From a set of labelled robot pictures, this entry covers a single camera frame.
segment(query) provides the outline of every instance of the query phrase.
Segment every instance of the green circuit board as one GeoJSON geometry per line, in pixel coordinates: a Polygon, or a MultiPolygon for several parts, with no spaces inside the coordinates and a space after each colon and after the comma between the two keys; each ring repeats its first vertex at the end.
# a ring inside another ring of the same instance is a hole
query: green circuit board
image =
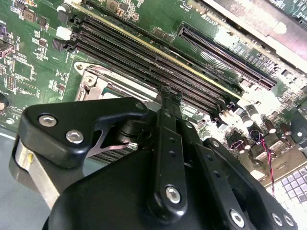
{"type": "MultiPolygon", "coordinates": [[[[9,108],[0,112],[0,126],[12,131],[17,130],[18,120],[24,108],[33,104],[74,100],[81,80],[81,75],[72,68],[75,61],[98,63],[82,53],[59,52],[51,47],[52,40],[56,38],[57,27],[60,25],[56,8],[63,1],[27,0],[27,2],[25,8],[20,9],[15,0],[0,0],[2,7],[0,24],[6,27],[6,39],[15,46],[15,53],[0,59],[0,93],[10,101],[9,108]],[[34,21],[24,18],[24,10],[27,9],[35,13],[34,21]],[[40,17],[46,19],[45,27],[38,24],[40,17]]],[[[108,1],[96,2],[108,8],[108,1]]],[[[272,118],[277,122],[288,118],[289,111],[305,97],[301,91],[305,86],[303,80],[297,77],[295,84],[291,85],[294,75],[289,74],[287,77],[281,75],[283,69],[276,71],[278,65],[269,59],[266,53],[260,53],[249,43],[229,33],[206,14],[186,4],[185,0],[116,2],[119,10],[115,11],[116,14],[186,52],[227,79],[239,83],[241,76],[179,38],[177,34],[182,23],[195,27],[216,43],[269,74],[277,81],[277,86],[269,94],[251,92],[245,98],[252,103],[260,102],[262,105],[271,98],[275,99],[278,102],[276,106],[268,110],[263,106],[260,112],[269,117],[274,113],[272,118]]],[[[102,16],[94,9],[88,8],[88,10],[102,16]]],[[[189,113],[189,116],[195,119],[202,117],[197,111],[189,113]]]]}

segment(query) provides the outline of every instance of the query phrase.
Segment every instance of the electronic component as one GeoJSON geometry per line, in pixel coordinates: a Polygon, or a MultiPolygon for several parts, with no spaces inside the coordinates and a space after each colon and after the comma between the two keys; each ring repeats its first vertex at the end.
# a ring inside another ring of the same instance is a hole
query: electronic component
{"type": "Polygon", "coordinates": [[[228,68],[240,73],[247,80],[257,83],[267,90],[271,90],[277,83],[264,72],[257,70],[253,65],[235,56],[227,49],[214,43],[211,39],[185,23],[182,24],[178,36],[206,54],[214,57],[216,60],[219,60],[228,68]]]}
{"type": "Polygon", "coordinates": [[[123,11],[128,11],[129,5],[122,2],[119,6],[123,11]]]}
{"type": "Polygon", "coordinates": [[[272,121],[267,120],[267,121],[264,122],[264,125],[266,126],[269,133],[275,133],[276,132],[276,129],[275,129],[272,121]]]}
{"type": "Polygon", "coordinates": [[[242,137],[242,141],[243,141],[242,145],[243,145],[244,149],[246,149],[246,150],[250,149],[250,144],[249,144],[247,137],[242,137]]]}
{"type": "Polygon", "coordinates": [[[6,41],[0,40],[0,58],[8,56],[9,54],[13,53],[14,50],[15,46],[6,41]]]}
{"type": "Polygon", "coordinates": [[[242,121],[243,121],[245,127],[250,127],[250,126],[253,125],[253,121],[250,119],[250,116],[249,116],[248,114],[246,114],[246,113],[243,114],[243,115],[241,116],[241,119],[242,119],[242,121]]]}
{"type": "Polygon", "coordinates": [[[21,10],[23,10],[23,9],[25,8],[25,5],[24,5],[22,2],[19,2],[19,1],[16,2],[16,6],[17,6],[19,9],[21,9],[21,10]]]}
{"type": "Polygon", "coordinates": [[[280,127],[280,129],[282,130],[282,132],[283,132],[283,134],[284,134],[285,136],[289,136],[289,135],[292,134],[292,132],[290,131],[289,126],[288,126],[285,122],[284,122],[284,123],[281,123],[281,124],[279,125],[279,127],[280,127]]]}
{"type": "Polygon", "coordinates": [[[47,40],[41,38],[41,39],[39,39],[39,44],[40,44],[41,46],[43,46],[43,47],[46,47],[46,45],[47,45],[47,40]]]}
{"type": "Polygon", "coordinates": [[[249,109],[248,114],[253,121],[256,121],[257,123],[261,122],[261,116],[256,108],[249,109]]]}
{"type": "Polygon", "coordinates": [[[244,142],[241,134],[234,132],[229,138],[227,138],[227,144],[230,150],[237,150],[240,154],[244,153],[244,142]]]}
{"type": "Polygon", "coordinates": [[[285,16],[270,1],[253,0],[242,4],[237,0],[206,0],[222,15],[276,50],[282,58],[306,71],[307,41],[303,26],[285,16]]]}
{"type": "Polygon", "coordinates": [[[157,37],[163,37],[164,35],[163,31],[158,29],[157,27],[153,29],[153,34],[156,35],[157,37]]]}
{"type": "Polygon", "coordinates": [[[117,8],[118,8],[118,1],[115,0],[107,0],[106,2],[106,7],[112,11],[112,12],[116,12],[117,8]]]}
{"type": "Polygon", "coordinates": [[[24,10],[24,19],[28,22],[35,22],[35,19],[36,19],[36,13],[34,13],[33,11],[30,11],[30,10],[24,10]]]}
{"type": "Polygon", "coordinates": [[[169,35],[169,34],[164,34],[163,38],[168,42],[168,43],[172,43],[174,41],[174,38],[169,35]]]}
{"type": "Polygon", "coordinates": [[[6,34],[6,27],[0,24],[0,35],[5,35],[5,34],[6,34]]]}
{"type": "Polygon", "coordinates": [[[45,27],[46,26],[46,18],[42,17],[42,16],[39,16],[38,17],[38,20],[37,20],[37,23],[39,24],[40,27],[45,27]]]}

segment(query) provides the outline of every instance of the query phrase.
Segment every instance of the pivot bolt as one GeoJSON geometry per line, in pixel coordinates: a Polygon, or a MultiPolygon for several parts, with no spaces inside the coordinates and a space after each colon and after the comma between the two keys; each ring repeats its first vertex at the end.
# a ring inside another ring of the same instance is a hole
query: pivot bolt
{"type": "Polygon", "coordinates": [[[166,197],[174,204],[178,204],[180,202],[180,193],[177,189],[172,186],[169,186],[165,190],[166,197]]]}
{"type": "Polygon", "coordinates": [[[83,134],[78,130],[71,130],[66,133],[66,139],[74,144],[80,144],[83,140],[83,134]]]}
{"type": "Polygon", "coordinates": [[[51,115],[42,115],[39,117],[38,121],[42,126],[46,127],[53,127],[57,124],[56,118],[51,115]]]}
{"type": "Polygon", "coordinates": [[[240,228],[244,227],[244,220],[237,211],[231,209],[230,216],[236,225],[238,225],[240,228]]]}

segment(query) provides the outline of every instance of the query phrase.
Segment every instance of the black metal arm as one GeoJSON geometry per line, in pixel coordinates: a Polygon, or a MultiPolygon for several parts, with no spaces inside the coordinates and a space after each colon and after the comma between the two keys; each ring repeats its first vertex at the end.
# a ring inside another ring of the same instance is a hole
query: black metal arm
{"type": "Polygon", "coordinates": [[[46,229],[297,229],[221,143],[201,143],[180,96],[162,89],[158,99],[157,113],[134,98],[24,111],[13,158],[51,208],[46,229]],[[139,148],[82,178],[98,130],[101,151],[139,148]]]}

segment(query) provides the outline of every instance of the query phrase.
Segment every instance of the screw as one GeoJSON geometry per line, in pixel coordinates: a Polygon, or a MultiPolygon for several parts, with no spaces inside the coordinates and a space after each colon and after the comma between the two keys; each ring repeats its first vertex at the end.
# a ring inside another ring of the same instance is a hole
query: screw
{"type": "Polygon", "coordinates": [[[135,106],[136,106],[138,109],[141,109],[141,110],[144,109],[143,105],[142,105],[141,103],[139,103],[139,102],[137,102],[137,103],[135,104],[135,106]]]}
{"type": "Polygon", "coordinates": [[[66,139],[71,143],[80,144],[84,140],[84,137],[80,131],[71,130],[66,133],[66,139]]]}
{"type": "Polygon", "coordinates": [[[186,126],[188,127],[188,128],[193,128],[193,125],[190,123],[190,122],[186,122],[186,126]]]}
{"type": "Polygon", "coordinates": [[[165,116],[172,117],[171,114],[168,111],[164,111],[165,116]]]}
{"type": "Polygon", "coordinates": [[[39,117],[38,121],[42,126],[46,127],[53,127],[57,124],[56,118],[51,115],[42,115],[39,117]]]}
{"type": "Polygon", "coordinates": [[[174,204],[180,202],[180,193],[177,189],[172,186],[169,186],[165,189],[166,197],[174,204]]]}
{"type": "Polygon", "coordinates": [[[82,66],[82,65],[78,65],[78,66],[77,66],[77,69],[78,69],[78,70],[82,70],[82,69],[83,69],[83,66],[82,66]]]}
{"type": "Polygon", "coordinates": [[[244,227],[244,220],[237,211],[231,209],[230,216],[236,225],[238,225],[240,228],[244,227]]]}
{"type": "Polygon", "coordinates": [[[272,217],[273,217],[273,220],[275,221],[275,223],[277,225],[279,225],[279,226],[283,225],[282,220],[275,213],[272,213],[272,217]]]}
{"type": "Polygon", "coordinates": [[[212,141],[212,144],[213,144],[214,146],[216,146],[217,148],[219,147],[219,143],[217,143],[217,141],[215,141],[215,140],[212,141]]]}
{"type": "Polygon", "coordinates": [[[86,77],[84,78],[84,83],[85,83],[86,85],[88,85],[88,86],[93,86],[93,85],[95,84],[95,82],[94,82],[94,77],[92,77],[92,76],[86,76],[86,77]]]}
{"type": "Polygon", "coordinates": [[[294,226],[293,221],[290,219],[290,217],[288,217],[287,215],[283,215],[284,219],[286,220],[287,224],[290,225],[291,227],[294,226]]]}

